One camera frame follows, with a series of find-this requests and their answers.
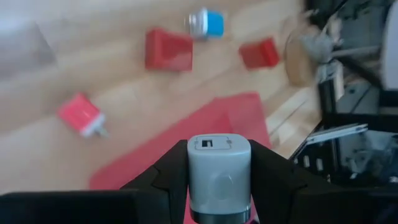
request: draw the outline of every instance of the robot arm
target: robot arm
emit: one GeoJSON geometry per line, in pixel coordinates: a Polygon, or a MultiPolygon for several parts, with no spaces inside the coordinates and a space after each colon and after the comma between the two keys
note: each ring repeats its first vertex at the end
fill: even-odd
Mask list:
{"type": "MultiPolygon", "coordinates": [[[[249,140],[251,193],[261,223],[368,223],[374,200],[328,183],[249,140]]],[[[13,193],[0,197],[0,223],[183,223],[187,141],[117,191],[13,193]]]]}

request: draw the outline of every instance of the wooden surface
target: wooden surface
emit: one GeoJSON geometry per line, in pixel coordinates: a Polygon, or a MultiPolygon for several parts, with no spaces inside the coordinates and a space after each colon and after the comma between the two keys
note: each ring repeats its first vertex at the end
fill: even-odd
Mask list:
{"type": "Polygon", "coordinates": [[[257,91],[285,157],[319,121],[314,87],[289,86],[284,62],[248,72],[238,55],[269,35],[283,55],[304,22],[299,0],[0,2],[0,193],[85,189],[100,167],[216,96],[257,91]],[[145,31],[185,32],[184,18],[203,6],[225,15],[223,39],[195,43],[191,73],[145,71],[145,31]],[[79,91],[107,115],[109,138],[83,139],[55,116],[79,91]]]}

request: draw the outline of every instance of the red object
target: red object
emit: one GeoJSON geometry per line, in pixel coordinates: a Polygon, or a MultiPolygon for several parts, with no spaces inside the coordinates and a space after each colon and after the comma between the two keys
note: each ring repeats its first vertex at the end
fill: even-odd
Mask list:
{"type": "Polygon", "coordinates": [[[99,109],[94,106],[83,94],[77,94],[72,100],[65,103],[58,115],[80,134],[90,135],[91,125],[102,116],[99,109]]]}
{"type": "MultiPolygon", "coordinates": [[[[241,134],[271,148],[262,102],[257,93],[216,98],[154,139],[100,169],[91,177],[90,189],[119,189],[160,159],[179,140],[210,133],[241,134]]],[[[253,203],[252,214],[255,214],[253,203]]],[[[195,223],[189,212],[189,197],[184,223],[195,223]]]]}
{"type": "Polygon", "coordinates": [[[275,67],[280,60],[272,37],[261,42],[244,44],[239,48],[239,53],[248,69],[275,67]]]}
{"type": "Polygon", "coordinates": [[[156,28],[146,34],[147,69],[191,71],[193,40],[187,35],[171,34],[156,28]]]}

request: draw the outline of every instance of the blue and white object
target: blue and white object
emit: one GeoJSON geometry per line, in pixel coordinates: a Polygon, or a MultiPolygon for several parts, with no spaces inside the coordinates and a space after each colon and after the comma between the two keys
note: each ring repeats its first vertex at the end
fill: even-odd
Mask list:
{"type": "Polygon", "coordinates": [[[250,218],[249,141],[204,134],[188,141],[190,208],[197,223],[245,223],[250,218]]]}
{"type": "Polygon", "coordinates": [[[220,12],[203,8],[188,18],[191,36],[195,39],[220,38],[224,34],[224,18],[220,12]]]}

